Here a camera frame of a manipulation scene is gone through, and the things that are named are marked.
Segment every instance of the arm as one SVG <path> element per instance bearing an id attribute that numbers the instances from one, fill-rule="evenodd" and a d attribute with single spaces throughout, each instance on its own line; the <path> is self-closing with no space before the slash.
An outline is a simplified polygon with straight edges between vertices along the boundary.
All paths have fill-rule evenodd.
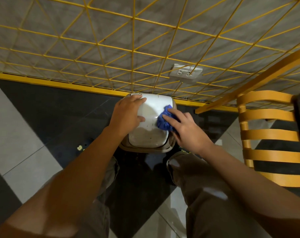
<path id="1" fill-rule="evenodd" d="M 0 227 L 0 237 L 25 237 L 25 233 L 43 237 L 71 237 L 79 228 L 79 219 L 96 198 L 105 171 L 122 139 L 141 121 L 141 95 L 120 100 L 108 127 L 51 183 L 39 190 Z"/>
<path id="2" fill-rule="evenodd" d="M 178 122 L 171 117 L 164 116 L 164 119 L 178 131 L 179 135 L 173 134 L 178 144 L 200 155 L 213 166 L 243 203 L 255 213 L 261 225 L 264 224 L 266 217 L 300 220 L 298 196 L 248 168 L 220 146 L 213 144 L 204 131 L 195 124 L 189 113 L 183 114 L 176 109 L 169 111 L 180 120 Z M 288 229 L 288 225 L 292 226 L 292 222 L 280 224 L 281 230 Z"/>

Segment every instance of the hand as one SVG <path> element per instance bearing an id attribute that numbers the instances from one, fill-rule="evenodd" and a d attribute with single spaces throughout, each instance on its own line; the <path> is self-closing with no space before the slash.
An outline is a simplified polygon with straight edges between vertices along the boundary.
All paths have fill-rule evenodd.
<path id="1" fill-rule="evenodd" d="M 177 135 L 175 132 L 172 132 L 181 147 L 191 153 L 204 156 L 208 149 L 214 146 L 206 133 L 196 125 L 190 113 L 182 113 L 175 108 L 169 108 L 168 111 L 175 114 L 180 120 L 180 122 L 178 122 L 174 118 L 162 115 L 179 133 L 179 135 Z"/>
<path id="2" fill-rule="evenodd" d="M 125 137 L 138 127 L 140 122 L 146 120 L 144 117 L 137 116 L 138 108 L 146 100 L 147 98 L 142 98 L 142 95 L 138 94 L 119 100 L 113 110 L 109 127 L 113 128 L 122 137 Z"/>

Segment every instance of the crumpled blue cloth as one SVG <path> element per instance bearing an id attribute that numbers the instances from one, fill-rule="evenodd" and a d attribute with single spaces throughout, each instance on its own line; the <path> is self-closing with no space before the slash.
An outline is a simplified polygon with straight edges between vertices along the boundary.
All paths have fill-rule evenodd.
<path id="1" fill-rule="evenodd" d="M 173 128 L 173 127 L 171 126 L 171 124 L 169 124 L 169 123 L 162 117 L 162 115 L 164 114 L 164 115 L 169 116 L 169 117 L 172 117 L 172 118 L 174 118 L 175 120 L 177 120 L 177 121 L 180 122 L 180 120 L 179 120 L 174 114 L 172 114 L 172 113 L 170 113 L 170 112 L 168 111 L 168 108 L 172 108 L 172 106 L 171 106 L 171 105 L 167 105 L 167 106 L 164 107 L 164 111 L 163 111 L 163 112 L 159 115 L 159 117 L 158 117 L 158 120 L 157 120 L 157 127 L 158 127 L 159 129 L 162 129 L 162 130 L 167 130 L 167 131 L 173 131 L 173 132 L 176 132 L 176 129 Z"/>

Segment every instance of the person's left arm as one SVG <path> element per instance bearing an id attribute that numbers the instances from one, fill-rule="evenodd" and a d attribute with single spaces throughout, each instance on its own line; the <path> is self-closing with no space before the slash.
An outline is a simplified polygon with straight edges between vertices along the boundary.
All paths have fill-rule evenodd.
<path id="1" fill-rule="evenodd" d="M 140 122 L 138 108 L 142 95 L 121 99 L 109 126 L 51 183 L 24 203 L 2 226 L 0 237 L 71 237 L 81 216 L 91 206 L 100 189 L 108 163 L 122 139 Z"/>

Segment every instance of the white wall socket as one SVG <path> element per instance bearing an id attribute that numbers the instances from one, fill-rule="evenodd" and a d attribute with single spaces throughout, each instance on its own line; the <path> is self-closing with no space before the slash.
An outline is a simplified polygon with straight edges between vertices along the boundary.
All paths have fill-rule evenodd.
<path id="1" fill-rule="evenodd" d="M 203 71 L 202 68 L 199 67 L 195 67 L 195 65 L 191 65 L 191 66 L 187 66 L 187 67 L 183 67 L 184 64 L 177 64 L 175 63 L 172 70 L 170 72 L 170 76 L 174 76 L 174 77 L 180 77 L 180 78 L 188 78 L 188 79 L 195 79 L 197 76 L 200 75 L 200 73 Z"/>

